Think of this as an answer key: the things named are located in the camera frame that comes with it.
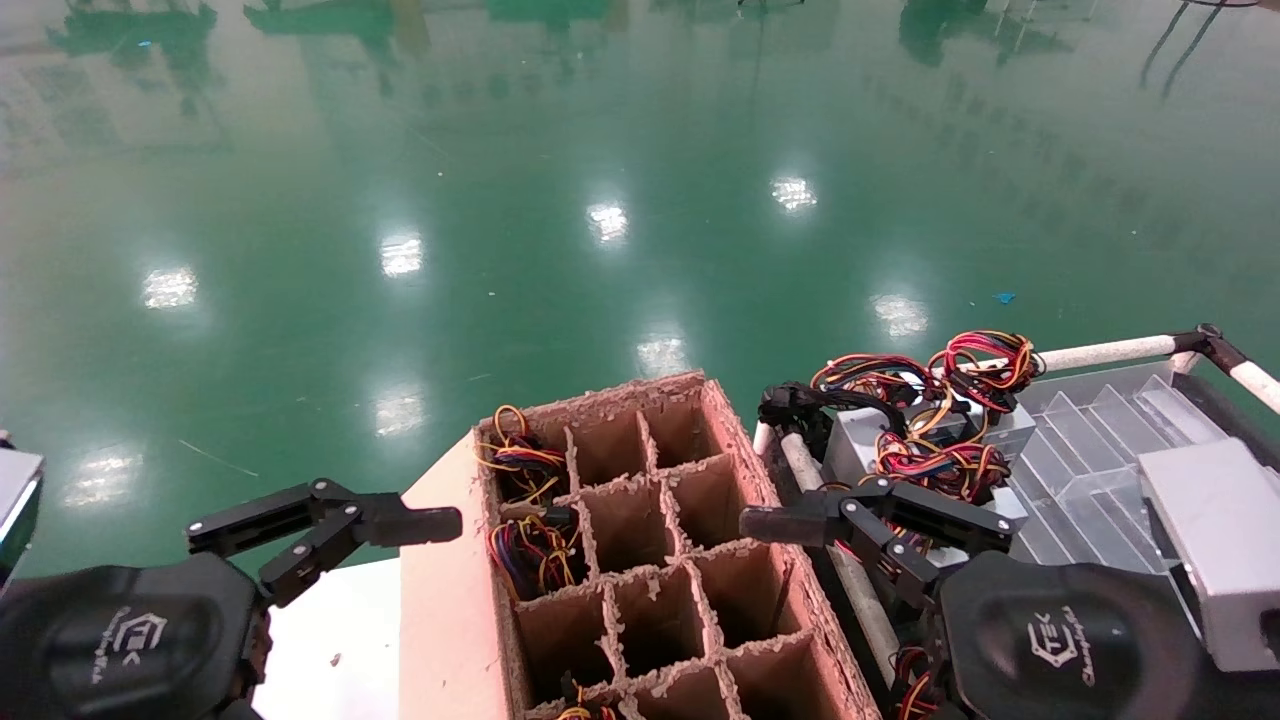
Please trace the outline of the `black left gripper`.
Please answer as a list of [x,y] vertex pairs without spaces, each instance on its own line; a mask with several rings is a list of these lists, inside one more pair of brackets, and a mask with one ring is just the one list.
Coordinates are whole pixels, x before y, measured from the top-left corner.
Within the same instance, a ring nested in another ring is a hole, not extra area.
[[1,715],[253,719],[273,646],[268,611],[256,583],[223,559],[291,539],[259,570],[262,596],[284,609],[365,544],[448,543],[462,530],[457,507],[411,509],[396,492],[320,478],[191,523],[195,556],[182,562],[13,582],[1,606]]

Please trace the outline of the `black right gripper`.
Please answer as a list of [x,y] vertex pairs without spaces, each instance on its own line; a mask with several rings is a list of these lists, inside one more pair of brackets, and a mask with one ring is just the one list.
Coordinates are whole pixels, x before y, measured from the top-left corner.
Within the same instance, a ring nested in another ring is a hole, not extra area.
[[[982,555],[940,583],[909,532]],[[997,512],[869,477],[805,489],[791,505],[749,505],[740,533],[845,548],[899,598],[933,609],[938,719],[1176,719],[1192,706],[1204,651],[1169,580],[1010,559],[1018,524]]]

